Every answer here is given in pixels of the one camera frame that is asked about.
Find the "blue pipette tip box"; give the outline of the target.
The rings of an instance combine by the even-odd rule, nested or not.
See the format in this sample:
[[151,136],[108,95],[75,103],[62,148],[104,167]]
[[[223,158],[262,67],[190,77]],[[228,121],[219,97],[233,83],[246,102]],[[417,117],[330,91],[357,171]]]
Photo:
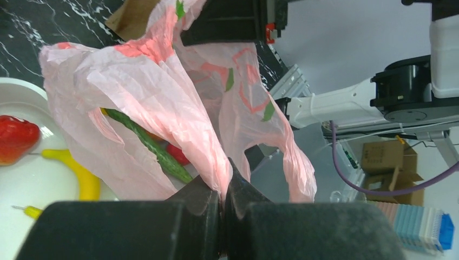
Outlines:
[[438,255],[452,248],[455,226],[443,210],[376,201],[370,204],[385,214],[406,249]]

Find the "aluminium rail frame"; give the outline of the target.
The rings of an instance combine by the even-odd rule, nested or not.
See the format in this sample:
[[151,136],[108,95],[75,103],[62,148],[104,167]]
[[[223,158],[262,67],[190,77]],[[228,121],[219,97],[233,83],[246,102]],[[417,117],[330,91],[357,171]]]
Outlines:
[[303,74],[303,71],[297,64],[294,64],[269,92],[275,100],[281,98],[308,97],[312,94],[309,86],[309,82]]

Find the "pink plastic grocery bag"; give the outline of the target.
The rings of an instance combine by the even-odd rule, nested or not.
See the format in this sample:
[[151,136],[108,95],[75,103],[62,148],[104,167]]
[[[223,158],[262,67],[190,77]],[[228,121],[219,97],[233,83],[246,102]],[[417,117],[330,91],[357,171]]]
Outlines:
[[160,1],[146,33],[124,44],[42,48],[49,109],[72,156],[120,199],[167,199],[176,192],[159,157],[101,112],[114,109],[182,149],[222,197],[234,167],[250,178],[246,149],[260,143],[277,147],[290,201],[312,202],[314,168],[263,86],[255,45],[183,45],[179,34],[201,16],[203,5]]

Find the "red strawberry toy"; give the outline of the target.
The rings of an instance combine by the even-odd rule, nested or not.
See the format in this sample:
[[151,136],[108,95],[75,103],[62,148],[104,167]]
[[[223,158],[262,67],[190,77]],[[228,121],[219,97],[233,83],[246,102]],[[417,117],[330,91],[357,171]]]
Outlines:
[[40,128],[27,120],[1,115],[1,166],[19,161],[40,139]]

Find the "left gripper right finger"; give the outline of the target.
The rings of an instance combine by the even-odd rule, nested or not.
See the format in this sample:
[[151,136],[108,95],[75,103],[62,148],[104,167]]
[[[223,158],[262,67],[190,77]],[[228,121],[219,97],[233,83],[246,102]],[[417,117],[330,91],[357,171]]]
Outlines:
[[224,207],[228,259],[405,259],[382,211],[367,203],[275,203],[233,167]]

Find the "cardboard boxes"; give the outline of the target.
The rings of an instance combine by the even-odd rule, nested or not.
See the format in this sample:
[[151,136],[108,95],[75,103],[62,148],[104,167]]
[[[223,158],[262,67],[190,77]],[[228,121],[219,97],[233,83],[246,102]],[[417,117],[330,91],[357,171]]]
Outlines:
[[365,143],[360,165],[366,190],[392,192],[424,181],[417,173],[416,151],[398,140]]

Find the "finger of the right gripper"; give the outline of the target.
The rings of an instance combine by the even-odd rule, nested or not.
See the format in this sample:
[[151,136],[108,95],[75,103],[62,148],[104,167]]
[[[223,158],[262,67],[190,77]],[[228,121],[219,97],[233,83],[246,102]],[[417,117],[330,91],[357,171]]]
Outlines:
[[180,34],[185,46],[207,43],[245,43],[264,38],[267,2],[207,1],[189,29]]

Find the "long green cucumber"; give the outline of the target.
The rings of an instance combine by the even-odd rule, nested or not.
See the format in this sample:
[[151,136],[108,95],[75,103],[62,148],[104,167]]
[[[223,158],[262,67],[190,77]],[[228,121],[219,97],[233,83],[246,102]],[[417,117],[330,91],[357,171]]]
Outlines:
[[159,165],[166,171],[166,173],[176,179],[179,179],[185,184],[188,184],[193,180],[190,173],[152,137],[150,137],[143,127],[134,122],[129,116],[109,108],[101,108],[101,112],[103,115],[110,117],[111,119],[124,125],[127,129],[131,130],[138,137],[141,143],[146,146],[150,152],[156,155]]

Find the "orange fruit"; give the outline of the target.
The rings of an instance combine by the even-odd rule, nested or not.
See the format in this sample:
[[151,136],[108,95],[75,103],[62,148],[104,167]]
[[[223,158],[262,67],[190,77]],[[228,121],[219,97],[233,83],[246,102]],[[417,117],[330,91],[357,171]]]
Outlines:
[[146,131],[146,134],[154,141],[156,142],[164,142],[165,140],[149,131]]

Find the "right yellow banana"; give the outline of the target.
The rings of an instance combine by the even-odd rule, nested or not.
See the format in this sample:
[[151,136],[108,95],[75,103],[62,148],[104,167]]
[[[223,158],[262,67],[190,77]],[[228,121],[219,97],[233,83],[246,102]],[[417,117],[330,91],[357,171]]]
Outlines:
[[41,153],[31,153],[40,155],[45,159],[56,160],[70,169],[76,176],[79,192],[78,199],[83,201],[97,201],[100,199],[101,181],[90,171],[80,165],[71,155],[68,149],[44,149]]

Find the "brown burlap tote bag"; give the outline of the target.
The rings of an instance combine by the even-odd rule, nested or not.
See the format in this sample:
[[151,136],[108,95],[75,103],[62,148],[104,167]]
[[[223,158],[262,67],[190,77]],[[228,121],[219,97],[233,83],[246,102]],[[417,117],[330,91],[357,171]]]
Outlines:
[[126,0],[105,25],[122,40],[129,41],[145,34],[147,22],[159,0]]

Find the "white rectangular tray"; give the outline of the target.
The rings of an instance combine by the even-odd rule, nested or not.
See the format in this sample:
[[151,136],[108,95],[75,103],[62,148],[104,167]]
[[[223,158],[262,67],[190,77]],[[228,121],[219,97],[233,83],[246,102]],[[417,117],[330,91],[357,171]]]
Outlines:
[[1,259],[14,259],[34,223],[19,207],[42,209],[58,200],[76,200],[81,188],[64,163],[40,155],[45,149],[67,147],[48,114],[44,90],[23,80],[1,78],[1,114],[30,121],[41,131],[30,155],[1,167]]

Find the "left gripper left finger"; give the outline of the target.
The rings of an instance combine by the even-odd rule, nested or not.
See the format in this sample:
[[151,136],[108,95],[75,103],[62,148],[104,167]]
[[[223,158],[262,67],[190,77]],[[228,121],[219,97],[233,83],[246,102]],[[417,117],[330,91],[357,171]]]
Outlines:
[[18,259],[217,259],[219,196],[197,177],[164,201],[59,201]]

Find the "red bell pepper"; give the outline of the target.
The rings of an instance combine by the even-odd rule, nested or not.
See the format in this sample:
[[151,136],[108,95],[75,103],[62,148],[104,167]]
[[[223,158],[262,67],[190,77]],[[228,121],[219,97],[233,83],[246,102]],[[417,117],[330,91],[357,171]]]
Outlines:
[[172,144],[168,144],[166,146],[166,152],[168,154],[167,158],[169,161],[174,161],[181,166],[187,166],[191,163],[183,154],[182,150]]

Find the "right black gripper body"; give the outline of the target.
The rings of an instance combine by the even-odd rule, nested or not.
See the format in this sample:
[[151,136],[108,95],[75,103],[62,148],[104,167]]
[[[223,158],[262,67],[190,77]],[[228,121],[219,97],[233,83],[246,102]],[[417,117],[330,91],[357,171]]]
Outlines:
[[281,38],[288,20],[288,4],[285,0],[260,0],[258,5],[258,19],[261,28],[261,39],[267,44],[273,44]]

